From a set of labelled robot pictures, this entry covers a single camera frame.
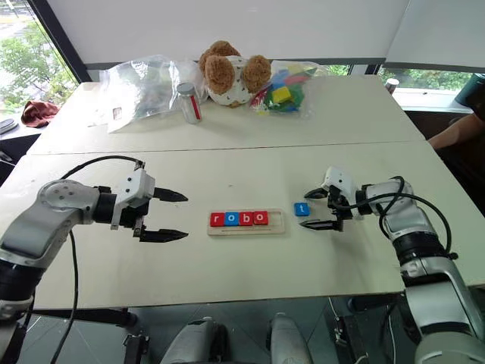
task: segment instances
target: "window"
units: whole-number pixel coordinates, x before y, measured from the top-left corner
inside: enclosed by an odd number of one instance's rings
[[[346,76],[349,74],[350,66],[348,64],[332,64],[328,67],[328,73],[336,76]]]
[[[0,3],[0,120],[31,99],[61,106],[77,81],[25,0]]]
[[[466,72],[381,67],[378,75],[384,83],[388,78],[396,78],[399,80],[400,88],[444,89],[458,92],[467,83],[472,74]]]

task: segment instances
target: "white wall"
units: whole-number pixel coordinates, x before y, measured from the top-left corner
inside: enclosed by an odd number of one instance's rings
[[[387,62],[485,67],[485,0],[411,0]]]
[[[198,59],[218,39],[268,58],[385,58],[408,0],[48,0],[85,64]]]

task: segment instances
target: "person's arm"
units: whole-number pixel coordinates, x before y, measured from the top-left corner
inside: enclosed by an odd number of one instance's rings
[[[467,115],[456,121],[441,133],[428,140],[434,149],[463,143],[485,131],[485,123],[475,114]]]

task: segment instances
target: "teddy bear ear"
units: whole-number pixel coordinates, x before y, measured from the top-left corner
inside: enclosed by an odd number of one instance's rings
[[[262,55],[251,57],[242,71],[244,84],[250,93],[256,93],[269,81],[271,77],[271,65]]]
[[[221,95],[234,83],[234,68],[229,60],[220,55],[210,55],[205,62],[205,80],[213,93]]]
[[[211,45],[211,48],[209,48],[207,51],[202,53],[199,59],[199,68],[202,74],[205,75],[205,62],[207,61],[207,57],[209,55],[223,55],[223,56],[228,56],[228,55],[241,55],[232,45],[225,41],[225,40],[218,40],[215,42],[213,45]]]

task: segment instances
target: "green foliage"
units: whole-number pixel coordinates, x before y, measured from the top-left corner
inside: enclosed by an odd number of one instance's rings
[[[7,110],[22,108],[34,90],[42,101],[62,105],[77,86],[73,75],[55,47],[49,44],[44,29],[31,22],[22,36],[0,43],[0,68],[14,76],[10,85],[0,89]]]
[[[381,68],[379,75],[383,82],[388,78],[399,80],[399,87],[416,89],[460,90],[470,79],[465,72],[428,71],[400,68]]]
[[[347,64],[332,64],[328,66],[328,72],[337,76],[346,76],[349,72],[349,66]]]

